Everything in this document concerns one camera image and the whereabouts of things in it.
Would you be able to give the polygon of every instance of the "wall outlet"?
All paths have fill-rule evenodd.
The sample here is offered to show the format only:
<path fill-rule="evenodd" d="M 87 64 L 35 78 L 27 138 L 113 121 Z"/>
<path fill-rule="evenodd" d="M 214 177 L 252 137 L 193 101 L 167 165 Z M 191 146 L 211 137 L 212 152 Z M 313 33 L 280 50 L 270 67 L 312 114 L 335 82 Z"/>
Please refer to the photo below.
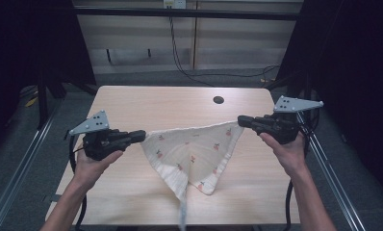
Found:
<path fill-rule="evenodd" d="M 174 0 L 164 0 L 164 8 L 165 9 L 174 9 Z"/>
<path fill-rule="evenodd" d="M 185 9 L 186 8 L 186 0 L 174 0 L 174 8 L 175 9 Z"/>

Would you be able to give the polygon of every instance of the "forearm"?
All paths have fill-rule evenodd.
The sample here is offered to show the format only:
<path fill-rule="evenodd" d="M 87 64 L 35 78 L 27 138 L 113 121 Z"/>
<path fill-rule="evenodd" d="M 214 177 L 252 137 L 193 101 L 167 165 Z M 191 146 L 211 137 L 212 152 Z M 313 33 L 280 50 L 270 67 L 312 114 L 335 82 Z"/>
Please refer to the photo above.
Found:
<path fill-rule="evenodd" d="M 336 230 L 307 167 L 292 176 L 302 230 Z"/>
<path fill-rule="evenodd" d="M 86 193 L 87 187 L 71 181 L 41 230 L 69 230 Z"/>

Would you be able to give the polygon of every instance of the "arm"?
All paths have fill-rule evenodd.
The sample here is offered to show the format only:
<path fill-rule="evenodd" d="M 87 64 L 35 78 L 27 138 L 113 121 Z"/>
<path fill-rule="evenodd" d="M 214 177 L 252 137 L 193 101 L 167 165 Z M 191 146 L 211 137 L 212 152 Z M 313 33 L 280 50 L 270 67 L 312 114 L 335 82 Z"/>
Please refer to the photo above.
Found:
<path fill-rule="evenodd" d="M 122 154 L 123 152 L 116 151 L 98 162 L 87 157 L 84 150 L 78 151 L 75 175 L 41 230 L 69 230 L 87 191 L 95 185 L 104 170 Z"/>
<path fill-rule="evenodd" d="M 279 144 L 272 136 L 260 134 L 261 139 L 273 149 L 279 163 L 291 177 L 303 230 L 336 230 L 323 206 L 311 172 L 305 163 L 304 138 L 298 133 L 296 140 Z"/>

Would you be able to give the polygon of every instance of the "hand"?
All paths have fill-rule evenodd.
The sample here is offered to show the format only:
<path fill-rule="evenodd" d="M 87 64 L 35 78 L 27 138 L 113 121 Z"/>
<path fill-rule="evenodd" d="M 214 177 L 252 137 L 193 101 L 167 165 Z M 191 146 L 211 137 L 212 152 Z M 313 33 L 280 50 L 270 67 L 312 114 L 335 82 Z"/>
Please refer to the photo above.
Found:
<path fill-rule="evenodd" d="M 302 133 L 298 132 L 295 141 L 281 145 L 270 134 L 261 133 L 261 139 L 273 150 L 285 172 L 293 177 L 296 173 L 306 168 L 303 148 L 305 140 Z"/>
<path fill-rule="evenodd" d="M 87 191 L 90 190 L 104 170 L 122 154 L 122 151 L 115 151 L 102 161 L 95 161 L 86 155 L 84 149 L 79 150 L 77 152 L 77 166 L 72 182 L 79 184 Z"/>

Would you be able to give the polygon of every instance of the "gray metal bracket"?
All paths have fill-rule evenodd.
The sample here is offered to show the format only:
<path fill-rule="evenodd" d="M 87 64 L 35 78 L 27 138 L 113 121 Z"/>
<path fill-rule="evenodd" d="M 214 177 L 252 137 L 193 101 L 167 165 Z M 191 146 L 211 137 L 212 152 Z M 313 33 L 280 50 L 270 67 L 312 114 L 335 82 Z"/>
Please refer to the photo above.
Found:
<path fill-rule="evenodd" d="M 276 102 L 273 111 L 276 113 L 298 113 L 306 110 L 320 108 L 323 102 L 304 100 L 298 98 L 290 98 L 282 95 Z"/>
<path fill-rule="evenodd" d="M 104 110 L 99 113 L 89 117 L 87 120 L 82 122 L 80 125 L 71 129 L 69 131 L 69 135 L 75 136 L 83 133 L 91 133 L 102 130 L 107 130 L 110 128 L 110 124 L 108 122 L 107 114 Z"/>

